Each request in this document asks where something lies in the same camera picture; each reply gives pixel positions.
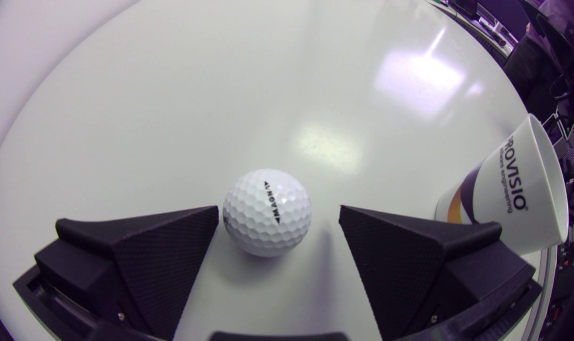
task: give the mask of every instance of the paper cup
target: paper cup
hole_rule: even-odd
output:
[[[568,208],[553,146],[533,115],[438,201],[435,219],[499,222],[501,241],[519,255],[560,244]]]

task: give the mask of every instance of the printed logo on cup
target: printed logo on cup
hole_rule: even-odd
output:
[[[467,220],[473,224],[478,224],[478,221],[474,217],[473,210],[474,186],[476,184],[478,171],[483,166],[483,163],[484,161],[471,170],[456,190],[449,204],[447,222],[462,224],[466,221],[462,219],[462,215],[465,214]],[[525,199],[525,194],[523,193],[523,181],[520,177],[519,166],[516,162],[513,136],[510,136],[505,145],[500,148],[500,170],[501,185],[504,188],[506,212],[511,214],[514,212],[514,209],[519,211],[528,210],[527,199]]]

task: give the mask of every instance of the textured black surface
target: textured black surface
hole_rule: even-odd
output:
[[[217,206],[111,222],[57,222],[57,235],[111,257],[152,334],[172,339],[219,222]]]
[[[342,206],[339,224],[384,340],[403,335],[443,263],[499,240],[499,224],[456,225]]]
[[[332,332],[322,335],[244,335],[216,332],[209,341],[348,341],[348,338],[340,332]]]

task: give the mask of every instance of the desk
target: desk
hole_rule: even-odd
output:
[[[339,205],[431,218],[525,114],[491,57],[425,2],[140,2],[55,68],[1,147],[0,317],[16,340],[50,339],[11,283],[57,218],[221,206],[240,175],[277,168],[308,190],[308,235],[258,260],[220,224],[175,339],[379,340]]]

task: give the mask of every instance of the white golf ball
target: white golf ball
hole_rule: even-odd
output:
[[[241,249],[274,257],[295,248],[308,232],[310,198],[291,175],[258,169],[230,188],[222,215],[228,234]]]

